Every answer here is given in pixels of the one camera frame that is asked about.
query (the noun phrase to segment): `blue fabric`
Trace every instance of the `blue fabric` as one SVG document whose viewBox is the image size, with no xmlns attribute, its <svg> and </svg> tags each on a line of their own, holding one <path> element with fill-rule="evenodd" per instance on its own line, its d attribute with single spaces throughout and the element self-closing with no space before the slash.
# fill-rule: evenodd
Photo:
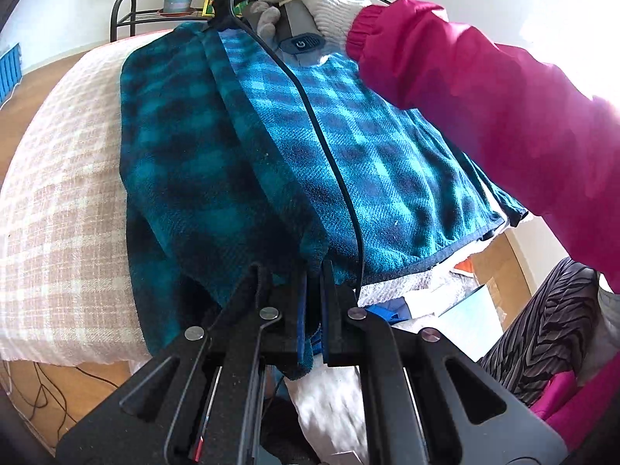
<svg viewBox="0 0 620 465">
<path fill-rule="evenodd" d="M 222 45 L 202 29 L 182 24 L 121 75 L 129 272 L 152 354 L 225 306 L 252 262 L 286 281 L 328 255 L 339 282 L 355 278 L 350 219 L 294 87 L 249 37 Z M 371 283 L 426 270 L 501 218 L 441 134 L 366 89 L 356 68 L 333 57 L 296 73 L 351 192 Z M 302 369 L 316 325 L 300 331 Z"/>
<path fill-rule="evenodd" d="M 489 192 L 491 192 L 493 197 L 497 200 L 502 211 L 506 214 L 510 225 L 512 227 L 519 225 L 521 220 L 529 214 L 529 211 L 526 210 L 519 201 L 514 199 L 514 197 L 504 192 L 495 183 L 490 181 L 489 177 L 484 174 L 480 167 L 465 153 L 461 152 L 456 145 L 449 140 L 446 140 L 446 144 L 452 151 L 452 155 L 455 157 L 456 161 L 459 163 L 461 168 L 463 168 L 463 171 L 465 171 L 467 175 L 477 178 L 477 180 L 472 180 L 472 182 L 475 184 L 478 193 L 481 195 L 485 194 L 484 189 L 482 188 L 482 184 L 485 184 L 488 187 Z"/>
<path fill-rule="evenodd" d="M 221 34 L 241 87 L 323 221 L 337 282 L 352 281 L 357 246 L 336 178 L 290 79 L 251 37 Z M 291 68 L 342 172 L 364 237 L 364 283 L 428 270 L 501 224 L 479 177 L 459 165 L 417 110 L 366 88 L 357 64 L 333 55 Z"/>
<path fill-rule="evenodd" d="M 312 337 L 310 338 L 310 344 L 312 345 L 312 355 L 318 355 L 323 352 L 323 344 L 322 344 L 322 328 L 319 327 L 318 331 L 316 331 Z"/>
<path fill-rule="evenodd" d="M 404 322 L 411 319 L 409 306 L 403 297 L 392 299 L 385 303 L 372 304 L 365 308 L 367 311 L 380 316 L 390 325 Z"/>
</svg>

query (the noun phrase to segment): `pink fabric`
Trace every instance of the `pink fabric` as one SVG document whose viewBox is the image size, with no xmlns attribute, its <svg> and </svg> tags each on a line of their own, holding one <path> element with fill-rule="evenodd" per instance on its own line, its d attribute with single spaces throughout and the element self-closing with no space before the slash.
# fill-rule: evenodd
<svg viewBox="0 0 620 465">
<path fill-rule="evenodd" d="M 541 398 L 530 407 L 541 420 L 547 420 L 579 391 L 573 371 L 559 372 L 547 383 Z"/>
<path fill-rule="evenodd" d="M 346 53 L 400 108 L 419 108 L 499 186 L 541 215 L 582 264 L 620 292 L 620 119 L 553 65 L 447 22 L 434 3 L 366 7 Z"/>
<path fill-rule="evenodd" d="M 562 436 L 569 451 L 577 449 L 620 390 L 620 353 L 577 395 L 546 421 Z"/>
</svg>

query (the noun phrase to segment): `metal screw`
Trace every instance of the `metal screw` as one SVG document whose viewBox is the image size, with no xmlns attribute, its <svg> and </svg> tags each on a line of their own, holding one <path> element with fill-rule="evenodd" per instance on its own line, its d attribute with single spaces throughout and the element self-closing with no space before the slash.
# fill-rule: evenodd
<svg viewBox="0 0 620 465">
<path fill-rule="evenodd" d="M 352 320 L 363 320 L 364 318 L 366 318 L 366 315 L 368 313 L 365 309 L 361 307 L 352 307 L 346 312 L 346 314 Z"/>
<path fill-rule="evenodd" d="M 190 327 L 185 331 L 185 339 L 188 341 L 197 341 L 205 336 L 205 329 L 197 325 Z"/>
<path fill-rule="evenodd" d="M 422 329 L 420 331 L 420 335 L 427 343 L 436 343 L 439 339 L 441 339 L 441 332 L 432 327 Z"/>
<path fill-rule="evenodd" d="M 280 311 L 275 307 L 267 306 L 261 309 L 258 314 L 263 320 L 275 320 L 280 315 Z"/>
</svg>

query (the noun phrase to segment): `striped pants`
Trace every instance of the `striped pants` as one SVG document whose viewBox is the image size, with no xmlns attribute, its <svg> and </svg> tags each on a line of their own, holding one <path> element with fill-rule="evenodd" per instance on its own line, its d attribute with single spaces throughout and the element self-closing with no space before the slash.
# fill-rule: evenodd
<svg viewBox="0 0 620 465">
<path fill-rule="evenodd" d="M 479 364 L 526 405 L 558 372 L 577 374 L 598 316 L 592 269 L 565 258 Z"/>
</svg>

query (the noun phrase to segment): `gloved hand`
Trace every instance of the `gloved hand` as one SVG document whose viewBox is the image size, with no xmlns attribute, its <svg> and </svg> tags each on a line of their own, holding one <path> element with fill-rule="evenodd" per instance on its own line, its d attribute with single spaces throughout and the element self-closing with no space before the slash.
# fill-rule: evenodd
<svg viewBox="0 0 620 465">
<path fill-rule="evenodd" d="M 275 24 L 280 19 L 280 10 L 277 4 L 283 0 L 259 0 L 260 2 L 272 3 L 275 6 L 263 12 L 258 21 L 258 35 L 268 43 L 271 43 L 275 35 Z M 317 29 L 325 38 L 325 47 L 315 54 L 315 64 L 320 63 L 320 58 L 333 52 L 345 51 L 346 36 L 353 24 L 353 20 L 364 7 L 370 5 L 369 0 L 301 0 L 314 18 Z"/>
</svg>

